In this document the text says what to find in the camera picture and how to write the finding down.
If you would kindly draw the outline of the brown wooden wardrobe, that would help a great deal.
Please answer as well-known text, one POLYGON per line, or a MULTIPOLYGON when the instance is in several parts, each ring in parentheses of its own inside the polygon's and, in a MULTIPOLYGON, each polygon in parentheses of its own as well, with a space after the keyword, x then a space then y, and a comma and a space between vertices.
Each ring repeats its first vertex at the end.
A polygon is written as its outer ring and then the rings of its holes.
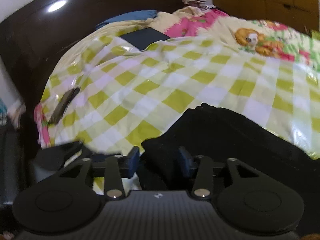
POLYGON ((213 0, 230 16, 277 21, 306 33, 319 29, 319 0, 213 0))

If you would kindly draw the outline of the black phone on bed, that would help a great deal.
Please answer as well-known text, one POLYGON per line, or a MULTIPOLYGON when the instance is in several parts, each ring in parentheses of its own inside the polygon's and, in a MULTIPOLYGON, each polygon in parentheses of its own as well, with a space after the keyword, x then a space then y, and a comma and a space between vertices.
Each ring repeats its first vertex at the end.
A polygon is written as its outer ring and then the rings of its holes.
POLYGON ((77 94, 80 92, 80 87, 72 88, 65 92, 57 106, 55 107, 48 124, 55 124, 57 125, 61 118, 64 115, 65 110, 67 109, 68 105, 71 103, 71 101, 77 96, 77 94))

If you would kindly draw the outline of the blue pillow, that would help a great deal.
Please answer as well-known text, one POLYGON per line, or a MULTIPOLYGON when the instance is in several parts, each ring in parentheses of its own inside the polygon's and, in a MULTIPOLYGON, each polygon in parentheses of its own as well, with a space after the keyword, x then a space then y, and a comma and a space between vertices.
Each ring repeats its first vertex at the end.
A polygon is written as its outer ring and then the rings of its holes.
POLYGON ((139 11, 132 11, 127 12, 121 15, 114 16, 112 18, 108 18, 103 22, 96 25, 95 30, 98 30, 105 25, 115 22, 122 22, 122 21, 145 21, 148 18, 155 18, 158 14, 157 10, 139 10, 139 11))

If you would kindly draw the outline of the green checkered plastic sheet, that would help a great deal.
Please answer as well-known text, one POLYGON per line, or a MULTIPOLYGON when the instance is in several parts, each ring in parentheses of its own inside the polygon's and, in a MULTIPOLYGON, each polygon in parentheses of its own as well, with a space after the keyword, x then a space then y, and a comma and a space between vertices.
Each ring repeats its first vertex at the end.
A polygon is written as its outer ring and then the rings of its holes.
POLYGON ((48 127, 42 146, 81 139, 95 150, 126 152, 205 102, 243 114, 319 158, 319 74, 211 37, 172 38, 140 51, 96 31, 55 66, 40 102, 47 119, 73 88, 79 93, 48 127))

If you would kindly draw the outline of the dark wooden headboard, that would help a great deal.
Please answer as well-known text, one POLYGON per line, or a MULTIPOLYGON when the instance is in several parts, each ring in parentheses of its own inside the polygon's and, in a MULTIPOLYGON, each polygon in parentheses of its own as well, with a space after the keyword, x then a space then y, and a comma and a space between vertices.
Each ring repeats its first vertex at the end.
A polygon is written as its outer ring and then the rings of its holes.
POLYGON ((1 23, 1 60, 30 123, 46 82, 63 54, 104 20, 130 11, 174 12, 182 0, 35 0, 1 23))

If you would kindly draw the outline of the clothes pile by wall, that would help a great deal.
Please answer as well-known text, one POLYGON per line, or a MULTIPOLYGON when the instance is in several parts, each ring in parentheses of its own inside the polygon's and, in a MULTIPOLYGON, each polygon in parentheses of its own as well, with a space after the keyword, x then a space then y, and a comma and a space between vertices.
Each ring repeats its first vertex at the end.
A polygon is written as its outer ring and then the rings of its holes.
POLYGON ((206 5, 206 0, 182 0, 182 2, 187 5, 187 6, 192 6, 192 7, 203 7, 206 5))

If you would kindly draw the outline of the dark blue folded cloth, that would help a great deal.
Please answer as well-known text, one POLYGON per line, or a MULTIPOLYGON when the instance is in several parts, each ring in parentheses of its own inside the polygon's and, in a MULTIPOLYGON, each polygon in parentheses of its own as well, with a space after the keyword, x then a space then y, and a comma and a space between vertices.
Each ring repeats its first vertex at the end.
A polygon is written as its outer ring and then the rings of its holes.
POLYGON ((166 41, 170 37, 153 28, 145 28, 120 36, 139 50, 146 49, 157 41, 166 41))

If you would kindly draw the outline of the black pants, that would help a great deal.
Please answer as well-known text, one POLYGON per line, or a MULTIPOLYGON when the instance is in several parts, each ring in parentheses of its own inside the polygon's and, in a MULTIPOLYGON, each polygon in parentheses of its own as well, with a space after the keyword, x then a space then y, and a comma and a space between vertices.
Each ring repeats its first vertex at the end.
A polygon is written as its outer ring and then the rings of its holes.
POLYGON ((142 142, 137 175, 144 190, 190 190, 179 148, 215 163, 235 158, 301 195, 305 211, 297 233, 319 233, 319 161, 245 116, 203 103, 186 110, 161 136, 142 142))

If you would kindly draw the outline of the floral cartoon quilt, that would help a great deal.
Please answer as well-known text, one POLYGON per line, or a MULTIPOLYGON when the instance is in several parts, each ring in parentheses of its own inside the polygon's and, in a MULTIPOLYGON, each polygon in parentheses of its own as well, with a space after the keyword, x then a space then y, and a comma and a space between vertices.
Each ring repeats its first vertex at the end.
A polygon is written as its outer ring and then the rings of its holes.
POLYGON ((150 27, 173 37, 211 36, 239 50, 301 63, 319 71, 319 41, 282 23, 244 20, 213 8, 158 12, 150 27))

